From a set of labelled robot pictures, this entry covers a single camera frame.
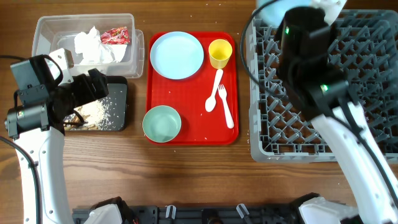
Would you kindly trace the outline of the food scraps and rice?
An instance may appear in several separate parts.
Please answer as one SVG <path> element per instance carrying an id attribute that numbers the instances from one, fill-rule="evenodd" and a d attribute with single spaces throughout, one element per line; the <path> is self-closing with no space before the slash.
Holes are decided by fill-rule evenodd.
<path id="1" fill-rule="evenodd" d="M 64 119 L 66 131 L 117 131 L 124 126 L 124 108 L 115 98 L 106 97 L 74 109 Z"/>

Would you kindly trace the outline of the white napkin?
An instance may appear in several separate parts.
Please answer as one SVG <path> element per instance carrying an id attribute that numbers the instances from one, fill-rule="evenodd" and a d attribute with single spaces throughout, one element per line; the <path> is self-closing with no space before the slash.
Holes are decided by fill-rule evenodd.
<path id="1" fill-rule="evenodd" d="M 80 32 L 74 38 L 75 52 L 81 54 L 80 65 L 119 63 L 125 56 L 127 45 L 108 45 L 101 42 L 102 34 L 93 26 L 89 33 Z"/>

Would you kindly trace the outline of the red snack wrapper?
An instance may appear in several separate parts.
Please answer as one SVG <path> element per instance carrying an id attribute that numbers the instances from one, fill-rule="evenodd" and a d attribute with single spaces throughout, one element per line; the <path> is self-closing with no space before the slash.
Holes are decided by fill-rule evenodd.
<path id="1" fill-rule="evenodd" d="M 103 44 L 108 45 L 127 45 L 131 42 L 127 27 L 107 30 L 100 39 Z"/>

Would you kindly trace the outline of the light blue plate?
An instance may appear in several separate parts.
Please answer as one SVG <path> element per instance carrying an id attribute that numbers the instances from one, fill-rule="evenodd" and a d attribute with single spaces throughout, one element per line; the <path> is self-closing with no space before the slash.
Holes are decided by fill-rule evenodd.
<path id="1" fill-rule="evenodd" d="M 202 44 L 187 32 L 168 32 L 155 40 L 150 49 L 150 63 L 162 77 L 182 80 L 194 75 L 204 61 Z"/>

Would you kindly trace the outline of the yellow plastic cup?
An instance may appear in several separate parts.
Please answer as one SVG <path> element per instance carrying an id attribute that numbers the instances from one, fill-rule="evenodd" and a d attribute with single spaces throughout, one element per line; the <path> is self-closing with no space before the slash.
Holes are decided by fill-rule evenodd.
<path id="1" fill-rule="evenodd" d="M 222 69 L 227 65 L 233 48 L 226 39 L 216 39 L 210 43 L 208 53 L 211 66 L 215 69 Z"/>

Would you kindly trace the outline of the light blue bowl with food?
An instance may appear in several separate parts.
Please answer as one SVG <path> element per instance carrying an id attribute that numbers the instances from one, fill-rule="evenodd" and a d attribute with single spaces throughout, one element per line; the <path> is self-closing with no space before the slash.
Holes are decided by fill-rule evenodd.
<path id="1" fill-rule="evenodd" d="M 311 0 L 279 0 L 262 9 L 259 17 L 267 25 L 278 27 L 288 10 L 299 6 L 309 6 L 310 3 Z"/>

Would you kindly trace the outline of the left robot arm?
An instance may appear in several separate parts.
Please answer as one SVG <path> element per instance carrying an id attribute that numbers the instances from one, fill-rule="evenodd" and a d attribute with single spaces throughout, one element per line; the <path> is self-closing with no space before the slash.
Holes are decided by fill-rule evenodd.
<path id="1" fill-rule="evenodd" d="M 18 58 L 11 71 L 18 89 L 7 113 L 8 137 L 19 159 L 24 221 L 26 223 L 73 223 L 65 176 L 64 119 L 75 108 L 106 97 L 108 80 L 97 69 L 64 80 L 65 70 L 52 75 L 51 57 Z"/>

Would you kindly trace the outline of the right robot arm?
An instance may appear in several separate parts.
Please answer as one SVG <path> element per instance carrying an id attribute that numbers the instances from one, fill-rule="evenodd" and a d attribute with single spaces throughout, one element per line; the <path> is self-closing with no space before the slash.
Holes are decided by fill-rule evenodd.
<path id="1" fill-rule="evenodd" d="M 345 72 L 328 62 L 335 28 L 323 9 L 289 9 L 277 30 L 277 76 L 289 101 L 332 150 L 354 194 L 358 214 L 338 222 L 397 223 L 397 178 L 375 142 Z"/>

